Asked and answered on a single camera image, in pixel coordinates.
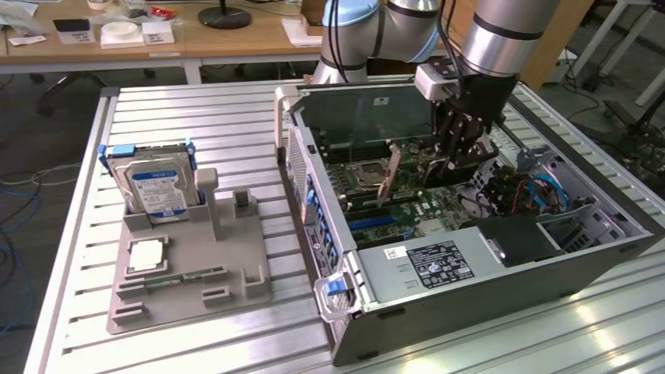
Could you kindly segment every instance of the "black lamp base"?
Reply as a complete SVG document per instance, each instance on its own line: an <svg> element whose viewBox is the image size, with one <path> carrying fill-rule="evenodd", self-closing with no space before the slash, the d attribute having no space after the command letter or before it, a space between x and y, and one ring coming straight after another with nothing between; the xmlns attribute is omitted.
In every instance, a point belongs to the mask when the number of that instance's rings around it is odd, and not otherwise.
<svg viewBox="0 0 665 374"><path fill-rule="evenodd" d="M198 22L214 29L238 29L252 23L252 15L238 8L226 7L226 14L221 13L218 6L208 8L198 13Z"/></svg>

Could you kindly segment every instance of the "aluminum workbench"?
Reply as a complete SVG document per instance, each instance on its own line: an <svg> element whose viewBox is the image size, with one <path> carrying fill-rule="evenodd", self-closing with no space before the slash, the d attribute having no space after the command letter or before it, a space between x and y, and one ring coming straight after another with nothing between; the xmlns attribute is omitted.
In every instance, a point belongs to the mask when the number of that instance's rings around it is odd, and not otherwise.
<svg viewBox="0 0 665 374"><path fill-rule="evenodd" d="M273 91L297 83L127 88L100 99L25 372L665 372L662 242L557 302L361 364L330 366L274 159ZM514 94L665 224L664 201L525 87ZM542 144L509 107L504 114L521 141ZM186 137L200 166L220 172L217 198L245 187L258 198L273 299L185 324L112 336L107 309L123 199L97 162L97 145Z"/></svg>

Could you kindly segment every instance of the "hard drive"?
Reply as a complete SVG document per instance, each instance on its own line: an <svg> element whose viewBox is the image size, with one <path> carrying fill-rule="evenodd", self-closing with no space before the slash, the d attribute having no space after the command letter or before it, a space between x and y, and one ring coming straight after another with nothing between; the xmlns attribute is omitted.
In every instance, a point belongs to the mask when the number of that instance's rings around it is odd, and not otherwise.
<svg viewBox="0 0 665 374"><path fill-rule="evenodd" d="M188 218L186 208L200 204L194 185L194 147L101 145L100 162L116 180L129 213L147 213L154 224Z"/></svg>

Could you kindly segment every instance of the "robotic arm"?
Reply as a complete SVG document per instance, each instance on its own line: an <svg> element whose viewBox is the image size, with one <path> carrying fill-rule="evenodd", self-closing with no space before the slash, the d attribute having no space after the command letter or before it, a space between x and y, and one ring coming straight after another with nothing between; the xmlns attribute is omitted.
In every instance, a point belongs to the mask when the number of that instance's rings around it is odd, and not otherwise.
<svg viewBox="0 0 665 374"><path fill-rule="evenodd" d="M486 134L557 6L558 0L476 0L461 54L417 67L414 84L432 101L432 135L441 156L424 173L424 185L468 180L476 166L496 156ZM386 6L377 0L329 0L313 83L366 80L369 57L424 62L445 38L437 18L436 0L389 0Z"/></svg>

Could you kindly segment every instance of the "floor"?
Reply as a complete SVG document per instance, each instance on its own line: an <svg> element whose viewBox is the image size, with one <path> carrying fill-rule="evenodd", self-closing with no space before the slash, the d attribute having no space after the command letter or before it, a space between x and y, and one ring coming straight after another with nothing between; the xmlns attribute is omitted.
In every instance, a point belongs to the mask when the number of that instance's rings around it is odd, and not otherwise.
<svg viewBox="0 0 665 374"><path fill-rule="evenodd" d="M596 29L597 24L577 31L569 45L573 51L580 52L584 49ZM612 34L606 38L593 56L596 62L618 38L618 34ZM598 100L613 98L621 101L636 115L640 115L644 109L634 106L632 101L664 66L665 57L634 45L617 65L612 77L614 86L601 85L593 94L594 98ZM277 72L274 65L248 65L244 77L236 75L233 68L234 66L218 66L208 69L208 81L264 80L278 77L286 79L290 77L284 64L280 72ZM312 69L312 63L296 64L296 71L300 74L310 72ZM589 64L582 75L588 74L592 69L593 66ZM156 72L154 79L145 79L141 70L101 72L100 77L111 86L162 86L185 83L185 76L180 69L157 69ZM35 85L27 75L0 76L0 82L12 80L4 87L0 83L0 118L3 119L0 124L0 175L13 171L44 170L60 164L76 163L83 158L97 104L97 88L85 81L71 86L52 102L55 114L48 118L36 114L35 106L31 101L25 100L27 97L36 97L59 77L61 77L60 74L47 74L45 84ZM540 94L564 115L569 115L593 104L592 100L569 93L558 85L544 87ZM598 129L604 129L610 121L602 116L602 108L581 113L574 119L578 123L596 126ZM653 124L661 125L664 122L665 112L661 110ZM72 178L75 175L75 169L57 171L45 182L56 182ZM15 178L24 177L27 175L17 175ZM33 185L24 185L16 188L16 191L31 193L33 188ZM33 305L25 318L19 322L19 328L0 335L0 374L21 372L25 362L40 310L40 300L45 293L72 193L73 183L44 187L40 191L40 212L23 228L9 233L16 250L25 262L35 290L32 293ZM0 210L3 211L0 217L12 212L24 202L23 198L0 194ZM8 268L8 265L0 266L0 280L5 278ZM28 294L25 280L21 279L21 273L16 270L12 281L4 289L0 289L0 329L15 316L21 314Z"/></svg>

